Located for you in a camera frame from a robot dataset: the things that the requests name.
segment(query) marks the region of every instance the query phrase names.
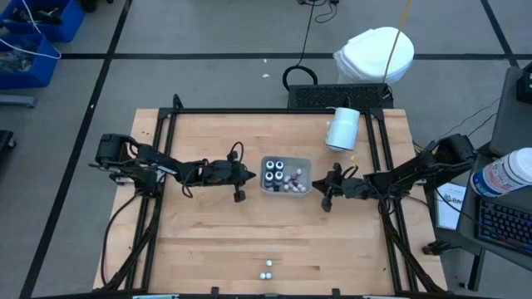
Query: clear plastic container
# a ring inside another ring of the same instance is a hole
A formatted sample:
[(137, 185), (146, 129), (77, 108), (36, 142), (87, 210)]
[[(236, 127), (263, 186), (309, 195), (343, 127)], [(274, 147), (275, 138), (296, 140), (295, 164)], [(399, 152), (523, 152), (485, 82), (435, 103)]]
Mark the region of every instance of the clear plastic container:
[[(266, 162), (273, 161), (274, 163), (277, 161), (281, 161), (284, 163), (284, 175), (295, 175), (296, 171), (298, 169), (301, 169), (301, 174), (298, 177), (298, 183), (302, 184), (307, 191), (305, 192), (298, 192), (295, 193), (291, 190), (288, 192), (285, 192), (283, 189), (284, 183), (281, 185), (278, 192), (275, 191), (268, 191), (266, 187), (264, 187), (264, 176), (266, 175)], [(294, 157), (278, 157), (278, 156), (264, 156), (262, 161), (260, 162), (260, 188), (268, 195), (273, 196), (285, 196), (285, 197), (294, 197), (294, 198), (301, 198), (307, 194), (310, 193), (312, 189), (312, 164), (309, 159), (304, 158), (294, 158)]]

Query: keyboard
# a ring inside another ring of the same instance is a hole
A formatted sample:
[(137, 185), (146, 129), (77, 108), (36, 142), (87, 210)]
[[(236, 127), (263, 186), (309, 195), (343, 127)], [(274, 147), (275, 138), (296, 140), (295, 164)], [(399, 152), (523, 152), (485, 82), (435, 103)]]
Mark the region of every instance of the keyboard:
[(482, 226), (477, 226), (475, 237), (532, 257), (532, 214), (482, 199), (479, 202), (477, 220)]

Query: wooden table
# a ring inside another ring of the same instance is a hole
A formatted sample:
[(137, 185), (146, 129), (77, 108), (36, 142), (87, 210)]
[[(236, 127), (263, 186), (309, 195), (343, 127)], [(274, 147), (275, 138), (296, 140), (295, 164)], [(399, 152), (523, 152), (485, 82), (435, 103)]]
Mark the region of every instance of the wooden table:
[[(151, 144), (158, 110), (138, 110), (131, 136)], [(178, 115), (171, 156), (180, 161), (225, 159), (235, 141), (245, 146), (244, 161), (259, 173), (265, 155), (312, 160), (313, 179), (322, 179), (334, 162), (346, 168), (354, 155), (357, 177), (372, 173), (367, 127), (361, 117), (354, 152), (333, 152), (324, 144), (327, 120), (333, 115)], [(404, 110), (385, 110), (387, 132), (395, 165), (414, 157)], [(163, 129), (166, 135), (168, 121)], [(377, 122), (373, 126), (378, 132)], [(160, 150), (164, 149), (165, 138)], [(380, 161), (385, 169), (381, 140)], [(152, 293), (392, 294), (387, 248), (376, 200), (335, 198), (331, 213), (320, 206), (322, 195), (313, 190), (303, 199), (263, 194), (259, 179), (244, 190), (247, 199), (233, 200), (232, 186), (194, 188), (194, 198), (181, 193), (168, 179), (151, 272)], [(133, 194), (132, 186), (118, 187), (113, 213)], [(425, 200), (422, 188), (412, 196)], [(446, 289), (439, 257), (424, 255), (421, 247), (435, 240), (425, 205), (402, 201), (411, 250), (434, 281)], [(140, 200), (125, 209), (111, 228), (106, 254), (110, 277), (131, 250)], [(267, 260), (273, 261), (268, 268)], [(140, 285), (144, 257), (138, 262), (135, 286)], [(397, 250), (401, 283), (408, 289), (404, 260)], [(273, 279), (262, 281), (261, 272)], [(96, 275), (95, 287), (101, 285)]]

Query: blue crate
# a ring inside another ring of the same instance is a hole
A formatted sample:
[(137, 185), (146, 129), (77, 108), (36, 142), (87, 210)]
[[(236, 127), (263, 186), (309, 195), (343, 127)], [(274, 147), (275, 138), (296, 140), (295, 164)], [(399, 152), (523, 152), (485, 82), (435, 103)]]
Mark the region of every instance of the blue crate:
[[(80, 27), (85, 17), (85, 13), (81, 9), (77, 0), (26, 0), (26, 4), (30, 7), (38, 6), (41, 8), (53, 9), (55, 7), (64, 7), (61, 14), (61, 25), (37, 24), (42, 34), (47, 37), (50, 42), (70, 42), (74, 39), (77, 29)], [(0, 14), (0, 27), (3, 25), (10, 33), (15, 34), (32, 34), (37, 33), (31, 23), (9, 22), (14, 9), (19, 8), (26, 11), (22, 0), (11, 0), (6, 9)]]
[[(52, 44), (42, 34), (10, 35), (2, 39), (16, 47), (23, 45), (24, 40), (38, 46), (37, 52), (49, 56), (58, 56)], [(16, 51), (0, 42), (0, 51)], [(32, 67), (28, 71), (2, 72), (0, 71), (0, 89), (45, 87), (50, 84), (57, 59), (35, 56)]]

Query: black mesh basket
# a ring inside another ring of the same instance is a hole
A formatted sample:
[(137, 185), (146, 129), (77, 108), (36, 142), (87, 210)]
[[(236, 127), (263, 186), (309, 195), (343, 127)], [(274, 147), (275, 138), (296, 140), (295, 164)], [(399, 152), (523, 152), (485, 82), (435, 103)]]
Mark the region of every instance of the black mesh basket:
[(393, 108), (392, 90), (388, 84), (330, 84), (290, 86), (288, 108), (319, 109), (341, 107), (349, 98), (351, 108)]

